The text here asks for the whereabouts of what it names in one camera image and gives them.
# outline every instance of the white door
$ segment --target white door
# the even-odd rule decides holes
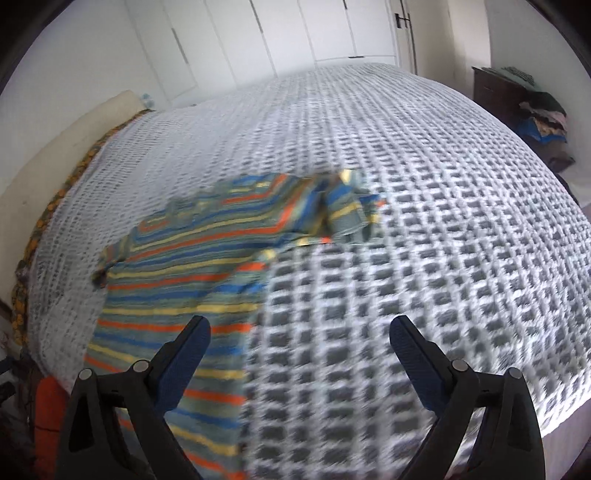
[[[249,0],[207,0],[213,24],[239,87],[275,72]]]
[[[387,0],[345,0],[357,55],[394,56]]]
[[[398,65],[406,72],[417,73],[414,65],[409,10],[406,0],[389,0],[393,28],[398,47]]]
[[[194,88],[193,74],[178,47],[162,4],[158,0],[126,0],[126,3],[168,100]]]
[[[300,0],[300,6],[316,60],[355,55],[343,0]]]
[[[297,0],[252,0],[277,75],[314,68],[314,56]]]
[[[222,44],[203,0],[163,0],[197,82],[196,98],[207,99],[236,89]]]

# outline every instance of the screw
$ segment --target screw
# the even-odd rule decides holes
[[[521,373],[521,370],[519,370],[518,368],[515,368],[515,367],[511,367],[509,369],[509,375],[512,376],[513,378],[521,378],[521,377],[523,377],[523,374]]]
[[[80,370],[80,373],[78,374],[78,378],[80,378],[80,380],[88,380],[91,375],[92,375],[92,370],[90,368],[85,368],[84,370]]]
[[[468,370],[468,364],[464,360],[454,360],[452,362],[452,367],[454,368],[454,370],[457,370],[459,372],[465,372],[466,370]]]
[[[145,372],[150,367],[150,362],[147,360],[138,360],[134,363],[134,372],[141,373]]]

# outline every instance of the orange stripe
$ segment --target orange stripe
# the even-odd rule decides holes
[[[149,330],[152,332],[180,332],[186,326],[182,325],[151,325],[148,323],[123,323],[98,319],[97,324],[109,328],[121,328],[131,330]],[[212,327],[212,335],[224,335],[227,333],[248,333],[251,331],[250,323],[235,323],[234,325],[221,325]]]
[[[282,173],[275,180],[273,180],[273,183],[271,184],[271,186],[269,187],[269,189],[265,193],[253,193],[253,194],[250,194],[250,195],[246,195],[244,197],[233,197],[233,198],[229,198],[229,199],[224,200],[222,202],[222,204],[223,205],[227,205],[228,203],[247,202],[249,200],[259,200],[259,199],[266,198],[266,197],[268,197],[275,190],[275,188],[278,185],[280,185],[281,183],[283,183],[286,178],[287,178],[287,175],[285,175],[284,173]]]
[[[225,333],[248,333],[251,331],[250,323],[235,323],[234,325],[221,325],[212,327],[212,335],[224,335]]]
[[[196,465],[207,468],[208,470],[213,470],[214,472],[223,473],[227,477],[228,480],[245,480],[245,478],[246,478],[246,475],[244,474],[244,472],[228,472],[220,464],[215,463],[215,462],[210,462],[206,459],[198,457],[194,453],[185,452],[185,455],[187,456],[187,458],[189,460],[191,460]]]
[[[128,430],[134,429],[132,423],[127,420],[119,417],[119,424]],[[245,480],[246,475],[244,472],[228,472],[224,467],[222,467],[219,463],[210,462],[209,460],[203,459],[200,456],[195,455],[194,453],[187,452],[186,450],[183,451],[184,454],[187,456],[189,460],[191,460],[196,465],[202,466],[207,468],[208,470],[213,470],[214,472],[223,473],[228,480]]]
[[[302,184],[302,186],[300,187],[300,191],[298,192],[297,195],[295,195],[291,199],[291,202],[287,205],[287,207],[285,208],[285,210],[281,214],[281,217],[279,218],[279,222],[277,222],[277,224],[275,226],[249,228],[246,230],[222,232],[222,233],[216,233],[214,235],[204,236],[201,238],[193,238],[191,240],[186,240],[186,241],[180,242],[178,244],[167,245],[165,247],[156,248],[155,250],[149,250],[147,252],[143,252],[143,253],[140,253],[137,255],[132,255],[131,257],[129,257],[128,261],[134,261],[134,260],[139,260],[140,258],[151,257],[152,255],[157,255],[162,252],[167,252],[168,250],[175,250],[177,248],[188,247],[189,245],[200,244],[202,242],[209,242],[211,240],[219,240],[222,238],[230,238],[233,236],[241,236],[241,235],[253,235],[253,234],[267,235],[270,233],[277,233],[285,226],[285,224],[289,220],[289,218],[291,216],[291,212],[295,208],[297,201],[300,199],[301,192],[304,190],[304,188],[307,186],[307,184],[308,184],[308,182],[305,182]]]
[[[248,262],[245,264],[240,265],[236,271],[239,272],[258,272],[261,270],[265,270],[267,268],[267,265],[264,264],[263,262]]]
[[[218,281],[224,280],[230,276],[229,273],[216,273],[209,275],[189,275],[188,277],[165,278],[152,283],[133,283],[108,285],[109,290],[135,290],[136,288],[155,288],[163,285],[174,285],[176,283],[185,283],[190,281]]]
[[[108,372],[113,372],[113,373],[121,372],[121,370],[113,367],[113,365],[109,365],[104,362],[101,362],[100,360],[97,360],[96,358],[92,358],[91,356],[88,355],[88,353],[85,355],[84,360],[86,361],[87,364],[90,364],[93,367],[107,370]]]
[[[144,225],[145,225],[145,222],[142,222],[142,223],[140,223],[140,224],[139,224],[139,228],[138,228],[138,230],[139,230],[140,232],[149,232],[149,231],[151,231],[151,230],[155,230],[155,229],[157,229],[157,228],[159,228],[159,227],[161,227],[161,226],[164,226],[164,225],[166,225],[167,223],[168,223],[168,221],[167,221],[167,220],[160,220],[159,222],[156,222],[156,223],[154,223],[153,225],[147,225],[147,226],[144,226]]]
[[[132,330],[149,330],[151,332],[180,332],[186,327],[183,325],[150,325],[147,323],[123,323],[111,322],[110,320],[98,319],[97,324],[103,327],[123,328]]]
[[[200,390],[193,390],[192,388],[186,389],[184,394],[190,398],[194,398],[195,400],[229,403],[230,405],[234,405],[237,407],[240,407],[246,400],[245,397],[243,397],[242,395],[226,395],[223,393],[216,392],[204,392]]]

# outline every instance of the bed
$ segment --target bed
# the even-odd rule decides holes
[[[3,215],[50,164],[27,166],[0,199]],[[384,234],[361,247],[296,248],[272,266],[245,359],[252,476],[384,478],[404,467],[432,418],[389,350],[398,313],[476,370],[521,368],[543,436],[589,399],[590,223],[490,114],[380,64],[146,113],[115,133],[58,205],[27,272],[35,360],[72,387],[104,300],[89,280],[101,250],[172,197],[241,174],[343,168],[362,171],[386,200]],[[278,388],[287,400],[264,400]]]

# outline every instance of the white wall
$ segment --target white wall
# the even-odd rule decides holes
[[[74,0],[35,40],[0,95],[0,194],[46,143],[126,89],[168,105],[123,0]]]
[[[472,67],[491,66],[491,40],[484,0],[447,0],[453,31],[454,87],[474,94]]]
[[[526,0],[486,0],[493,67],[534,76],[566,110],[569,149],[577,164],[569,182],[582,206],[591,203],[591,78],[562,35]]]
[[[447,0],[405,3],[413,22],[417,74],[455,87],[453,32]]]
[[[484,0],[406,0],[417,70],[472,98],[472,66],[491,66]]]

